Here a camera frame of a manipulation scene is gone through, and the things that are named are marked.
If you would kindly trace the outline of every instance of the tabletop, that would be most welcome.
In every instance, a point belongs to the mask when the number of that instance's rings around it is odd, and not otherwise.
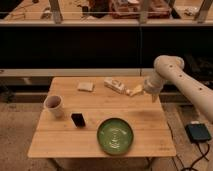
[[[143,77],[114,77],[132,89]],[[78,91],[80,82],[93,82],[93,92]],[[121,118],[133,129],[134,141],[121,157],[175,156],[176,150],[159,98],[149,94],[133,97],[104,86],[104,77],[55,77],[48,95],[62,97],[64,117],[41,112],[28,156],[32,158],[111,157],[98,144],[97,129],[109,118]],[[77,128],[72,113],[82,113],[86,127]]]

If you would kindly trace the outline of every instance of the mug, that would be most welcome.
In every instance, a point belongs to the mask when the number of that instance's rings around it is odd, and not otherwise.
[[[48,96],[44,101],[44,108],[48,109],[56,118],[60,118],[64,115],[60,96]]]

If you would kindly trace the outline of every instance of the table leg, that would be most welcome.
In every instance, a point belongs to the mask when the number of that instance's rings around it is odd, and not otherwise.
[[[146,158],[148,161],[148,165],[145,166],[145,170],[152,170],[152,166],[153,164],[156,162],[157,158],[156,157],[152,157],[151,159],[149,159],[148,157]]]
[[[64,169],[53,158],[47,158],[47,161],[56,169],[56,171],[64,171]]]

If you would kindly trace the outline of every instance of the wooden block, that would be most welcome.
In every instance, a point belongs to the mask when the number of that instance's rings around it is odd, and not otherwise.
[[[78,84],[79,91],[89,91],[92,92],[94,88],[94,84],[91,82],[80,82]]]
[[[143,86],[141,84],[137,85],[133,90],[126,90],[126,94],[130,97],[135,96],[137,94],[143,93]]]

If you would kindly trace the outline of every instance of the small box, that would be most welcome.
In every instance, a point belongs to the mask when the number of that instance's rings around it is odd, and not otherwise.
[[[114,78],[112,77],[106,77],[104,79],[104,85],[106,87],[109,87],[111,88],[112,90],[120,93],[120,94],[123,94],[124,91],[125,91],[125,85],[123,83],[121,83],[120,81],[118,80],[115,80]]]
[[[205,142],[212,138],[205,124],[188,124],[185,129],[192,143]]]

